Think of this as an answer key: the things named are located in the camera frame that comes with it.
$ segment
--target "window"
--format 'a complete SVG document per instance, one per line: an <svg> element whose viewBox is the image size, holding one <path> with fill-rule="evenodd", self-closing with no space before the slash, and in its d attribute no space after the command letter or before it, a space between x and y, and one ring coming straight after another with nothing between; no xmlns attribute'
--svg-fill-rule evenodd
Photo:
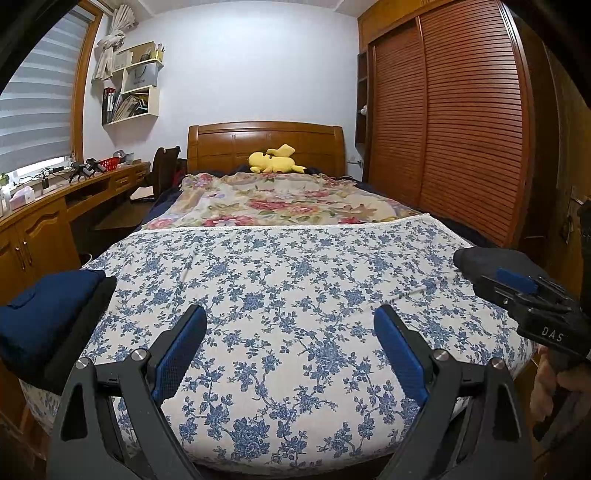
<svg viewBox="0 0 591 480"><path fill-rule="evenodd" d="M30 173L36 173L38 171L43 170L44 168L49 167L57 167L62 165L66 161L66 157L58 157L58 158L50 158L49 160L40 161L34 163L33 165L28 165L23 168L17 168L17 175L19 177L24 177Z"/></svg>
<svg viewBox="0 0 591 480"><path fill-rule="evenodd" d="M35 46L0 95L0 172L18 170L22 176L20 171L28 166L37 171L33 164L68 157L73 151L73 105L78 103L82 111L74 93L83 50L90 57L85 44L96 20L94 13L74 7Z"/></svg>

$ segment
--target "wooden window frame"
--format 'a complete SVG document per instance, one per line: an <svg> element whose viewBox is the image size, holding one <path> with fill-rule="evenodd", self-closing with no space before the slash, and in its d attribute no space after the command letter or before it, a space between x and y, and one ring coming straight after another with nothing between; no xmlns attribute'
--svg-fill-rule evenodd
<svg viewBox="0 0 591 480"><path fill-rule="evenodd" d="M83 149L83 120L84 120L84 96L86 92L86 78L88 76L88 65L95 45L96 33L99 30L100 21L103 18L103 11L88 0L81 0L78 6L90 12L95 19L86 30L84 42L80 49L76 74L74 76L74 90L72 92L72 109L70 113L70 147L76 155L76 161L84 162Z"/></svg>

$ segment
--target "metal screw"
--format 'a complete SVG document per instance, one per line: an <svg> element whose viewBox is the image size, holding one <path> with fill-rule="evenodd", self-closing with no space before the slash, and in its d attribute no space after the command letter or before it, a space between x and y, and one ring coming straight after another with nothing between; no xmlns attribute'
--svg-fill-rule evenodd
<svg viewBox="0 0 591 480"><path fill-rule="evenodd" d="M134 359L136 362L143 360L144 358L146 358L147 355L148 352L143 348L138 348L137 350L131 352L131 358Z"/></svg>
<svg viewBox="0 0 591 480"><path fill-rule="evenodd" d="M449 353L440 348L433 351L433 356L435 357L435 360L439 360L440 362L445 362L449 359Z"/></svg>
<svg viewBox="0 0 591 480"><path fill-rule="evenodd" d="M505 368L505 362L497 357L493 357L491 360L492 366L498 370L503 370Z"/></svg>
<svg viewBox="0 0 591 480"><path fill-rule="evenodd" d="M88 367L89 363L90 363L90 360L88 360L85 356L83 356L82 358L79 358L78 360L76 360L76 368L78 370L82 370L83 368Z"/></svg>

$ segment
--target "white shelf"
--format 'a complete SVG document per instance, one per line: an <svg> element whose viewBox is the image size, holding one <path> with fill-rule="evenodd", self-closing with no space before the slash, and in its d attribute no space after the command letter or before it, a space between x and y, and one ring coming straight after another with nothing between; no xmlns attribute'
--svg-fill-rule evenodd
<svg viewBox="0 0 591 480"><path fill-rule="evenodd" d="M128 95L130 93L142 93L142 92L150 92L150 87L152 88L156 88L153 85L147 85L145 87L137 87L137 88L133 88L131 90L126 90L124 92L121 92L121 95Z"/></svg>
<svg viewBox="0 0 591 480"><path fill-rule="evenodd" d="M158 64L158 70L161 69L162 67L164 67L164 63L162 63L159 59L149 59L149 60L144 60L144 61L139 61L137 63L132 63L131 65L127 65L121 69L117 69L117 70L113 70L113 75L115 73L119 73L122 72L126 69L133 69L136 67L141 67L142 65L146 65L148 63L157 63Z"/></svg>
<svg viewBox="0 0 591 480"><path fill-rule="evenodd" d="M148 111L146 113L140 113L139 115L129 116L127 118L122 118L121 120L115 120L114 122L110 122L107 125L115 125L121 122L125 122L126 120L131 120L132 118L139 118L140 116L154 116L157 117L160 112L160 92L158 91L158 87L154 87L152 85L148 85L147 87L136 88L134 90L129 90L128 92L124 93L138 93L140 90L144 92L148 92Z"/></svg>
<svg viewBox="0 0 591 480"><path fill-rule="evenodd" d="M154 115L153 113L150 112L146 112L146 113L141 113L139 115L134 115L134 116L129 116L127 118L122 118L121 120L116 120L114 122L111 122L110 124L105 124L103 125L104 127L108 127L109 125L115 125L115 124L120 124L121 122L125 122L127 120L132 120L134 118L140 118L142 116L153 116L153 117L157 117L158 115Z"/></svg>

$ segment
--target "sliding wardrobe door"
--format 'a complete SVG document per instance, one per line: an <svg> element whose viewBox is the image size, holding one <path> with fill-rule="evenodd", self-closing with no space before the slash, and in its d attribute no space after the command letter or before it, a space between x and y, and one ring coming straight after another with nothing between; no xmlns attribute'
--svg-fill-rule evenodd
<svg viewBox="0 0 591 480"><path fill-rule="evenodd" d="M374 113L369 182L416 206L421 191L426 107L425 62L417 23L394 30L374 47Z"/></svg>
<svg viewBox="0 0 591 480"><path fill-rule="evenodd" d="M501 9L465 0L421 15L428 113L419 205L506 246L518 229L530 139L512 21Z"/></svg>

